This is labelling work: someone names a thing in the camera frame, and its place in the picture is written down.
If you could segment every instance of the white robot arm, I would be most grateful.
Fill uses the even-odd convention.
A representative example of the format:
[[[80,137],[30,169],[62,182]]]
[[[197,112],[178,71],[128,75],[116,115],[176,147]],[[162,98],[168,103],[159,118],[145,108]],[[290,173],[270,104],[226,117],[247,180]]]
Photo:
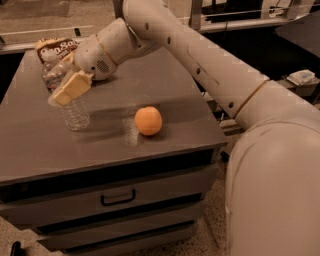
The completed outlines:
[[[161,0],[124,0],[122,12],[80,45],[76,65],[106,79],[157,43],[246,130],[228,167],[228,255],[320,255],[319,110],[182,25]]]

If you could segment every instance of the gray cabinet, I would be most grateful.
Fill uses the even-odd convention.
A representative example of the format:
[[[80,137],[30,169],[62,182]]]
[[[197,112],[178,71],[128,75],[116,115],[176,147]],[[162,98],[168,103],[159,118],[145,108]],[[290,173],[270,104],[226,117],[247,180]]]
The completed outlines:
[[[226,144],[193,79],[165,50],[130,60],[84,97],[90,127],[71,132],[46,103],[26,52],[0,111],[0,215],[65,255],[117,255],[191,236]],[[164,125],[133,124],[142,106]]]

